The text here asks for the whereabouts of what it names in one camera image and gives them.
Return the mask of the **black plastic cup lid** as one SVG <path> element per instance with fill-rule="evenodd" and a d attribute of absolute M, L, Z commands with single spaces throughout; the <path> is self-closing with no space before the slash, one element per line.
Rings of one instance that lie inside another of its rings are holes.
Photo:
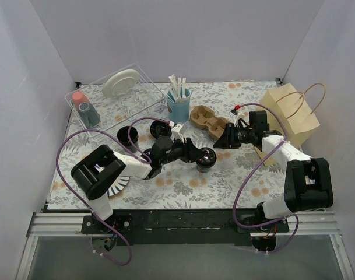
<path fill-rule="evenodd" d="M 217 161 L 216 152 L 208 147 L 201 148 L 201 151 L 204 155 L 196 161 L 196 164 L 212 168 Z"/>

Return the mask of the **dark paper coffee cup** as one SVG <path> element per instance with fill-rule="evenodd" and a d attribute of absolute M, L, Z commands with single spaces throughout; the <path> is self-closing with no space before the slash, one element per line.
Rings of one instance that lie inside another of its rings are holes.
<path fill-rule="evenodd" d="M 196 168 L 200 173 L 207 173 L 210 170 L 210 167 L 202 166 L 201 164 L 198 164 Z"/>

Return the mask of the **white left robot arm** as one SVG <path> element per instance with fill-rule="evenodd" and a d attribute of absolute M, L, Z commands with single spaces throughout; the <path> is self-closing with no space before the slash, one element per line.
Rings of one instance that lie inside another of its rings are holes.
<path fill-rule="evenodd" d="M 145 154 L 150 157 L 150 163 L 143 163 L 130 155 L 114 152 L 107 145 L 101 145 L 71 170 L 71 177 L 85 193 L 96 217 L 94 225 L 101 233 L 111 232 L 115 225 L 107 191 L 118 178 L 152 179 L 161 173 L 166 164 L 176 160 L 194 163 L 205 155 L 190 138 L 173 141 L 167 136 L 159 137 L 150 149 L 145 150 Z"/>

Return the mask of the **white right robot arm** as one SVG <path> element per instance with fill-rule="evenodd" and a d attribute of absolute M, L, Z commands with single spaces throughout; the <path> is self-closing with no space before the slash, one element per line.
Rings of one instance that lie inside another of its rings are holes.
<path fill-rule="evenodd" d="M 277 161 L 285 171 L 283 195 L 256 207 L 254 224 L 258 230 L 271 230 L 277 218 L 333 205 L 327 160 L 300 152 L 279 131 L 271 131 L 265 111 L 250 112 L 249 124 L 242 119 L 238 119 L 236 124 L 226 124 L 223 134 L 213 147 L 238 149 L 243 144 L 257 147 Z"/>

